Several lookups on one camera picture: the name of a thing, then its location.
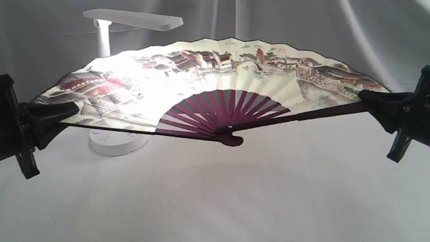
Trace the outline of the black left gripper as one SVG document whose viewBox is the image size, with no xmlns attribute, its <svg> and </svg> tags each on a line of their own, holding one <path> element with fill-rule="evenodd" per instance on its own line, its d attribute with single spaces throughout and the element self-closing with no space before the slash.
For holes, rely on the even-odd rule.
<svg viewBox="0 0 430 242">
<path fill-rule="evenodd" d="M 79 110 L 74 102 L 19 105 L 13 79 L 9 75 L 1 75 L 0 159 L 15 156 L 26 179 L 39 175 L 34 148 L 44 150 L 68 126 L 62 121 Z"/>
</svg>

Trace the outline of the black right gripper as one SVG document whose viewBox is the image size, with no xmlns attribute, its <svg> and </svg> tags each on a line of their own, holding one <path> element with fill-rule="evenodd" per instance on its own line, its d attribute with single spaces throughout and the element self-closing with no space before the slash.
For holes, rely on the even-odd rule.
<svg viewBox="0 0 430 242">
<path fill-rule="evenodd" d="M 430 66 L 421 70 L 414 93 L 376 92 L 364 89 L 358 93 L 370 107 L 369 113 L 390 134 L 397 132 L 387 158 L 398 163 L 415 140 L 430 145 Z"/>
</svg>

